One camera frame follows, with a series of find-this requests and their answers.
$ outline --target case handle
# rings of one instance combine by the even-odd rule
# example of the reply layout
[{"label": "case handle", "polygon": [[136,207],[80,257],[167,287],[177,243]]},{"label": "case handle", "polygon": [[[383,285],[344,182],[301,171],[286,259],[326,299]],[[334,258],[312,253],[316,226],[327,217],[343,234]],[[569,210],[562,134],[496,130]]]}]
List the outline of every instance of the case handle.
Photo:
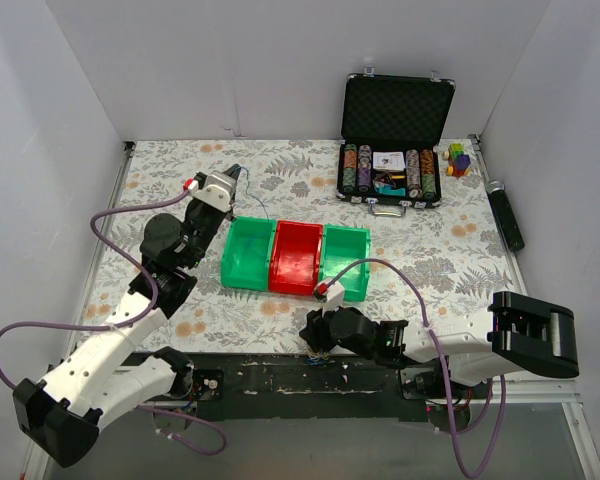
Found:
[{"label": "case handle", "polygon": [[400,208],[402,208],[402,213],[389,212],[386,210],[376,210],[375,206],[378,201],[375,198],[367,198],[367,202],[369,203],[369,213],[376,217],[404,217],[407,213],[407,202],[400,202]]}]

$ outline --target green bin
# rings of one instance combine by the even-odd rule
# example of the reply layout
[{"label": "green bin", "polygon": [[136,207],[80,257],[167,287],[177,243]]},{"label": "green bin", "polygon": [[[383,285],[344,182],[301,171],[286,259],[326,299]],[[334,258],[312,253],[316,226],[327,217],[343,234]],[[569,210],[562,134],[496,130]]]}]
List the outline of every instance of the green bin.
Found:
[{"label": "green bin", "polygon": [[[322,234],[320,280],[333,278],[347,265],[368,258],[370,249],[371,232],[366,228],[325,225]],[[340,279],[346,290],[345,301],[362,302],[365,299],[369,276],[369,263],[363,263],[349,270]]]},{"label": "green bin", "polygon": [[275,237],[275,220],[236,218],[231,224],[222,256],[222,285],[268,290],[269,260]]}]

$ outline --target plastic bin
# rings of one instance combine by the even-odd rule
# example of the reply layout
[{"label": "plastic bin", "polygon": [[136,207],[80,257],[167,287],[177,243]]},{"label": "plastic bin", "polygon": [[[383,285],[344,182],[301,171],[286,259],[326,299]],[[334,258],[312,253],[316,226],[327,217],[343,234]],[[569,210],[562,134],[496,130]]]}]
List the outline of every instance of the plastic bin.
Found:
[{"label": "plastic bin", "polygon": [[222,256],[222,285],[266,291],[275,235],[275,220],[236,218],[231,224]]},{"label": "plastic bin", "polygon": [[278,222],[271,255],[269,290],[311,295],[320,273],[322,225]]},{"label": "plastic bin", "polygon": [[[368,258],[370,249],[371,233],[366,228],[325,225],[322,237],[320,280],[333,278],[354,261]],[[362,302],[365,299],[369,276],[369,263],[363,263],[349,270],[340,279],[346,290],[344,299],[347,302]]]}]

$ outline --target floral pattern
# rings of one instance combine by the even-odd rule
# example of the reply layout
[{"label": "floral pattern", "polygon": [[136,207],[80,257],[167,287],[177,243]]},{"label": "floral pattern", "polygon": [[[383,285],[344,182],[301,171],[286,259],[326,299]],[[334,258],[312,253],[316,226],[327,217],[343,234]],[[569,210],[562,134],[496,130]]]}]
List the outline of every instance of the floral pattern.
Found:
[{"label": "floral pattern", "polygon": [[[468,176],[443,175],[442,204],[410,209],[404,218],[374,217],[366,206],[335,197],[340,143],[337,141],[144,141],[138,142],[118,204],[146,204],[172,198],[197,171],[225,170],[239,163],[249,170],[249,194],[270,218],[362,227],[371,230],[372,255],[401,268],[422,292],[430,318],[464,316],[484,309],[493,292],[512,289],[512,276],[474,161]],[[440,148],[448,147],[443,140]],[[241,175],[235,215],[264,217],[246,194]],[[182,217],[186,202],[165,209]],[[137,258],[145,223],[155,212],[117,216],[110,236]],[[305,316],[319,304],[312,297],[230,289],[220,283],[220,263],[229,225],[225,222],[206,258],[193,272],[196,288],[168,324],[142,349],[166,345],[182,351],[303,353],[298,337]],[[114,252],[102,257],[85,322],[101,323],[118,303],[135,268]],[[371,265],[367,299],[359,304],[374,320],[418,318],[417,299],[382,265]]]}]

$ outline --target white card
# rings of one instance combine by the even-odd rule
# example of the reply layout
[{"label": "white card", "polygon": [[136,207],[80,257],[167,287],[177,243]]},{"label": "white card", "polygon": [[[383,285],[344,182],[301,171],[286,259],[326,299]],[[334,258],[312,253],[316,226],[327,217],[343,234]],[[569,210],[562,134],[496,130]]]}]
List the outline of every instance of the white card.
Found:
[{"label": "white card", "polygon": [[402,152],[373,152],[373,168],[386,172],[399,172],[406,168]]}]

